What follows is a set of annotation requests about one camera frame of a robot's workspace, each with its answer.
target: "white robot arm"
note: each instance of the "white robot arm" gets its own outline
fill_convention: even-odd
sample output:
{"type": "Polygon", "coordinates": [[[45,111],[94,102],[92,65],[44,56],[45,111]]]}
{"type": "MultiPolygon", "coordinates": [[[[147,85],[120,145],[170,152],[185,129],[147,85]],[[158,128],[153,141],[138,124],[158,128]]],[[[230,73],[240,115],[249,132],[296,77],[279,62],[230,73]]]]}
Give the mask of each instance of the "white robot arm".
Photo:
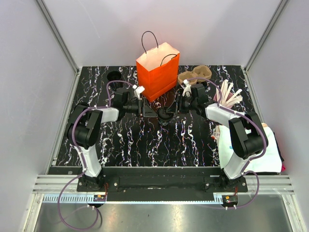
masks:
{"type": "MultiPolygon", "coordinates": [[[[169,108],[164,109],[164,114],[186,114],[194,110],[198,115],[228,127],[234,153],[224,168],[224,174],[227,181],[239,178],[242,176],[249,158],[252,159],[258,156],[263,150],[262,136],[268,145],[268,140],[258,115],[255,112],[246,114],[236,112],[220,106],[217,102],[209,101],[203,84],[190,86],[186,82],[183,89],[182,92],[180,91],[176,94],[173,104],[169,108]],[[241,115],[251,120],[263,135],[260,135],[259,131],[241,115]],[[245,129],[251,130],[251,132],[247,134],[245,129]]],[[[158,118],[160,122],[160,118],[162,118],[160,111],[158,111],[158,118]]]]}

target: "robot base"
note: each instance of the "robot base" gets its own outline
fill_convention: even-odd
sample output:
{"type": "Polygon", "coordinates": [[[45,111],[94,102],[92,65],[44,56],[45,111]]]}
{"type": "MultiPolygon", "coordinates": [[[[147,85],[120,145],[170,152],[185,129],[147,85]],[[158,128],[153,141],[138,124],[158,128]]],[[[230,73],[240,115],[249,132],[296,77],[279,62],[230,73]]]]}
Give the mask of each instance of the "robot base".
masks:
{"type": "Polygon", "coordinates": [[[77,191],[104,191],[103,170],[101,170],[100,174],[97,177],[89,177],[87,175],[82,175],[78,179],[77,191]]]}

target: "metal floor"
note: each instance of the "metal floor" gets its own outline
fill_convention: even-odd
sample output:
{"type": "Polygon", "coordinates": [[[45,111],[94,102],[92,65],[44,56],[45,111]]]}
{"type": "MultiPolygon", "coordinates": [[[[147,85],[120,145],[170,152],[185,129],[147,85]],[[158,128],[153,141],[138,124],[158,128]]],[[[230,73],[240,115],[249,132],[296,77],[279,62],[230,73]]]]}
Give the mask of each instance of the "metal floor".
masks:
{"type": "MultiPolygon", "coordinates": [[[[239,205],[249,201],[239,196],[239,205]]],[[[79,228],[88,227],[96,217],[90,209],[72,212],[82,204],[61,204],[66,221],[79,228]]],[[[102,220],[89,231],[96,232],[292,232],[283,204],[277,195],[259,195],[248,207],[214,210],[202,205],[106,204],[100,209],[102,220]]],[[[36,232],[70,232],[59,222],[57,205],[43,203],[36,232]]]]}

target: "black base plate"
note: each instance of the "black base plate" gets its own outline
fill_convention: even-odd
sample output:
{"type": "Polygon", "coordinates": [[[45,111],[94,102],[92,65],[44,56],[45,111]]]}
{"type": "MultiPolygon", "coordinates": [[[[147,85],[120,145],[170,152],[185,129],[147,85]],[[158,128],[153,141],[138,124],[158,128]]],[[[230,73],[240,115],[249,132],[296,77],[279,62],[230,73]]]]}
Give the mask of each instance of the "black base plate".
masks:
{"type": "Polygon", "coordinates": [[[248,192],[247,182],[245,177],[241,177],[236,186],[223,189],[219,186],[219,177],[204,177],[204,188],[206,192],[235,192],[237,187],[238,192],[248,192]]]}

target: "bag handle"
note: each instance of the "bag handle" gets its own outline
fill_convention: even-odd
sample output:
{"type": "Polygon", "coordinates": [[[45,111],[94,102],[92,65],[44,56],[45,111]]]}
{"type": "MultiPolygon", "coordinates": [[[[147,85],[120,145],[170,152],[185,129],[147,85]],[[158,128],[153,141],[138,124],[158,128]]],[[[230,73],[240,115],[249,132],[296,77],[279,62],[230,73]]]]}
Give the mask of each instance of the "bag handle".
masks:
{"type": "MultiPolygon", "coordinates": [[[[145,51],[146,54],[147,54],[147,52],[146,52],[146,49],[145,49],[144,44],[143,44],[143,36],[144,36],[144,34],[147,33],[147,32],[150,32],[150,33],[153,34],[152,31],[149,31],[149,30],[148,30],[148,31],[145,31],[145,32],[143,33],[143,35],[141,36],[141,45],[142,45],[142,47],[143,47],[143,49],[144,49],[144,51],[145,51]]],[[[158,40],[156,40],[155,35],[154,35],[154,38],[155,38],[155,42],[156,42],[156,47],[159,48],[158,40]]]]}
{"type": "Polygon", "coordinates": [[[168,55],[164,56],[164,58],[163,58],[162,61],[161,61],[160,66],[162,66],[163,60],[164,60],[166,57],[168,57],[168,56],[174,56],[174,57],[172,58],[172,59],[174,59],[177,55],[176,55],[176,54],[168,54],[168,55]]]}

